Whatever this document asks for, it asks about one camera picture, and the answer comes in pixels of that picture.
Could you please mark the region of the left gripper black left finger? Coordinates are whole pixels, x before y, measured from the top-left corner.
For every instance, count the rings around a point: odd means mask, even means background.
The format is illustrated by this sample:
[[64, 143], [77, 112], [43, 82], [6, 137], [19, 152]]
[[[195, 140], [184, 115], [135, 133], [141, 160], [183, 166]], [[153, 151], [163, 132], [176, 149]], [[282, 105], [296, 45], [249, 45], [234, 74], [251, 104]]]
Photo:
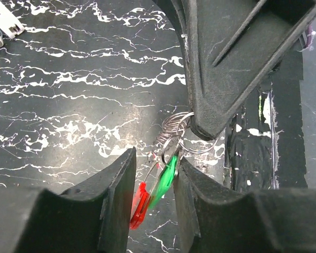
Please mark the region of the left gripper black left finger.
[[0, 187], [0, 252], [126, 252], [136, 149], [61, 194]]

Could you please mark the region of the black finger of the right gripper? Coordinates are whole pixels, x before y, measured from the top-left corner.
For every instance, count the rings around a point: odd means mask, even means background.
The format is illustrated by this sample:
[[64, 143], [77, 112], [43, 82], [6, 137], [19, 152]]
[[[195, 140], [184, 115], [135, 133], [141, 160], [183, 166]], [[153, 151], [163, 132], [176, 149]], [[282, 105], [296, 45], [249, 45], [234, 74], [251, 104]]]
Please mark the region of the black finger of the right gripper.
[[316, 1], [157, 1], [181, 44], [191, 130], [215, 139], [316, 17]]

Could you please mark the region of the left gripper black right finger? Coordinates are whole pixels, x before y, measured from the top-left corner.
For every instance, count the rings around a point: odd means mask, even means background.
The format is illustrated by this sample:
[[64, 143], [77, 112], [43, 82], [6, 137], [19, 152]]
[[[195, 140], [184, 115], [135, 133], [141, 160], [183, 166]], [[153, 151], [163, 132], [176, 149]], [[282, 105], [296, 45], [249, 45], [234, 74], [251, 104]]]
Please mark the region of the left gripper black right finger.
[[180, 162], [174, 182], [183, 252], [316, 252], [316, 190], [233, 191]]

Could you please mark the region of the red key tag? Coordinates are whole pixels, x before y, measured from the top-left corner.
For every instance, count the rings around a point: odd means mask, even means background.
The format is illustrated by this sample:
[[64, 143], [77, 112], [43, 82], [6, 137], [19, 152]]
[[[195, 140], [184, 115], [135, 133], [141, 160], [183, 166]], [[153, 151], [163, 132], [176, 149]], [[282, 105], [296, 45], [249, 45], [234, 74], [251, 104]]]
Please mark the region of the red key tag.
[[130, 229], [137, 229], [144, 221], [150, 197], [151, 195], [146, 190], [146, 183], [141, 182], [132, 201]]

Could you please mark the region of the green key tag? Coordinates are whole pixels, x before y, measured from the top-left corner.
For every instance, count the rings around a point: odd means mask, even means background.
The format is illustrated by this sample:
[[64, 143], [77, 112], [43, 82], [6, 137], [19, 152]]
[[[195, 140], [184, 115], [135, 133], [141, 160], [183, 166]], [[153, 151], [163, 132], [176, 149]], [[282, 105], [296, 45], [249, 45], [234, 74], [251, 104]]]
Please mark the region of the green key tag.
[[152, 188], [149, 200], [149, 209], [153, 209], [156, 204], [160, 201], [163, 195], [171, 187], [171, 184], [175, 177], [176, 165], [178, 156], [174, 155], [170, 158], [169, 162], [165, 165], [164, 169], [160, 173], [155, 186]]

